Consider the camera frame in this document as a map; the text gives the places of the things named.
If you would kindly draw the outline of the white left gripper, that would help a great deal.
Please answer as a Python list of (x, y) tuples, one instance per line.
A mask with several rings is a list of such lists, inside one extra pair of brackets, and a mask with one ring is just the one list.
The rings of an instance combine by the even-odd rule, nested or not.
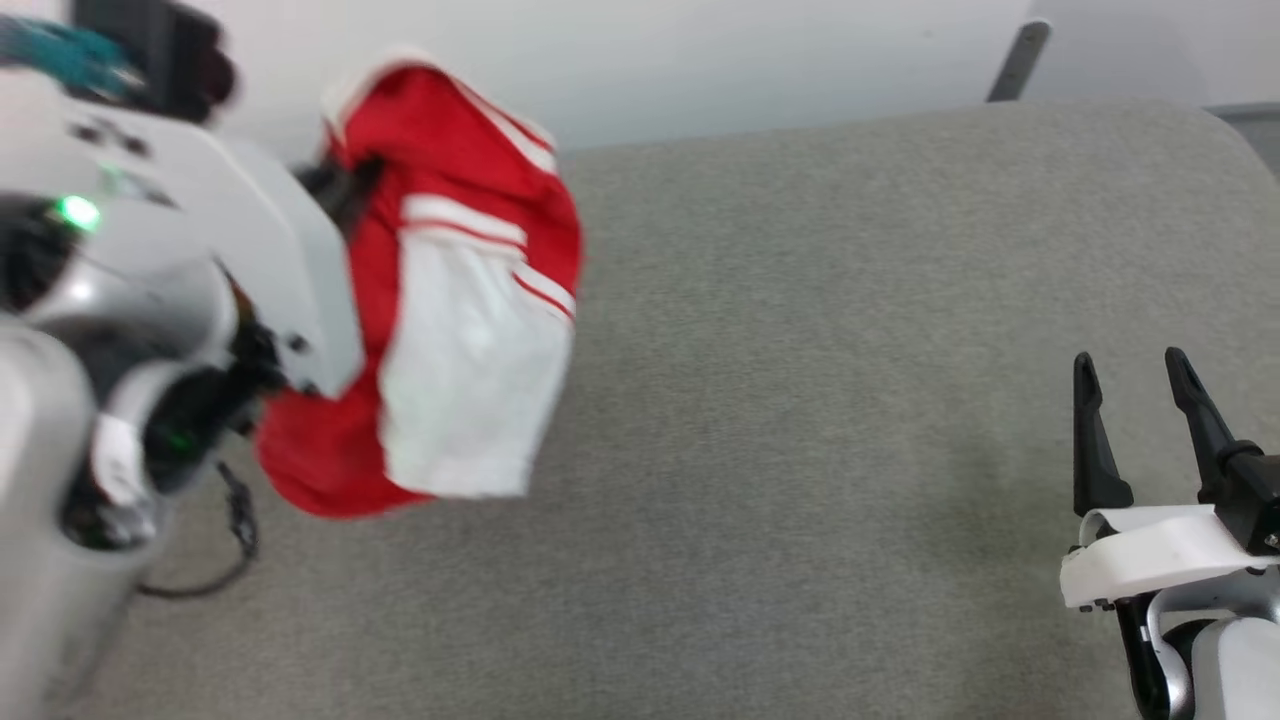
[(260, 147), (201, 126), (68, 99), (88, 137), (99, 219), (33, 306), (0, 314), (0, 377), (69, 383), (56, 331), (119, 331), (145, 360), (228, 369), (264, 354), (268, 378), (334, 398), (365, 363), (344, 240), (380, 179), (380, 158), (323, 155), (294, 177)]

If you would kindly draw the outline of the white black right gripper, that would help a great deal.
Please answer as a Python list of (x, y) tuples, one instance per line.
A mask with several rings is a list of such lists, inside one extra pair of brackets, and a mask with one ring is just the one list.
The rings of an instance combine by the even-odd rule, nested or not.
[(1103, 393), (1093, 360), (1078, 354), (1071, 373), (1073, 510), (1082, 524), (1059, 574), (1068, 607), (1280, 568), (1280, 455), (1234, 437), (1181, 348), (1166, 348), (1164, 360), (1196, 452), (1201, 503), (1134, 503), (1101, 416)]

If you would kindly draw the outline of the red and white jersey garment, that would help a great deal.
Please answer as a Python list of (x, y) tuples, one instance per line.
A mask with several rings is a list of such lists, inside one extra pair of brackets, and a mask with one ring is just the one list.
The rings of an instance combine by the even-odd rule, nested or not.
[(337, 398), (283, 389), (255, 438), (280, 496), (351, 519), (526, 495), (570, 368), (582, 228), (554, 140), (421, 50), (325, 99), (366, 363)]

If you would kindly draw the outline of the grey metal bar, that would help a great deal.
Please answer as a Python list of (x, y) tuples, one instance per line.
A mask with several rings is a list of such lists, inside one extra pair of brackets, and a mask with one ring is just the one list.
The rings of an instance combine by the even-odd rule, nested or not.
[(986, 102), (1012, 102), (1021, 97), (1051, 35), (1052, 27), (1044, 19), (1029, 20), (1019, 28), (987, 94)]

